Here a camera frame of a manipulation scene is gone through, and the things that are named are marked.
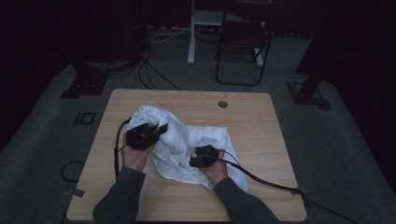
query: white cloth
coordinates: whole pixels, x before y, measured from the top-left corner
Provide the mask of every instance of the white cloth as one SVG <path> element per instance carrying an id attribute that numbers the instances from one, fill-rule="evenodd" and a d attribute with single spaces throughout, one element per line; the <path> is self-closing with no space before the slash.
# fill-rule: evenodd
<path id="1" fill-rule="evenodd" d="M 167 132 L 161 135 L 160 141 L 152 151 L 154 164 L 160 175 L 166 179 L 202 184 L 213 190 L 214 186 L 206 176 L 189 164 L 191 156 L 194 156 L 194 146 L 202 137 L 216 139 L 216 142 L 211 144 L 212 147 L 223 148 L 238 160 L 226 127 L 186 125 L 171 112 L 153 105 L 141 105 L 137 112 L 148 120 L 156 120 L 160 127 L 168 124 Z M 224 160 L 236 163 L 227 153 Z M 246 176 L 230 164 L 227 166 L 229 177 L 240 189 L 248 191 Z"/>

